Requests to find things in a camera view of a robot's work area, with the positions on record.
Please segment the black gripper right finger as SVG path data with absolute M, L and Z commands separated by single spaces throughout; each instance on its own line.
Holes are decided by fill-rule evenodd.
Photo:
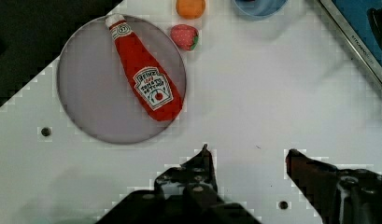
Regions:
M 286 156 L 287 174 L 323 224 L 382 224 L 382 175 L 339 169 L 297 149 Z

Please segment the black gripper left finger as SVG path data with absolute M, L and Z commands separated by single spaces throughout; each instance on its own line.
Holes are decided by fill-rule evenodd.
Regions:
M 201 151 L 178 167 L 168 168 L 154 180 L 154 190 L 165 199 L 183 194 L 187 186 L 204 185 L 218 192 L 213 155 L 204 144 Z

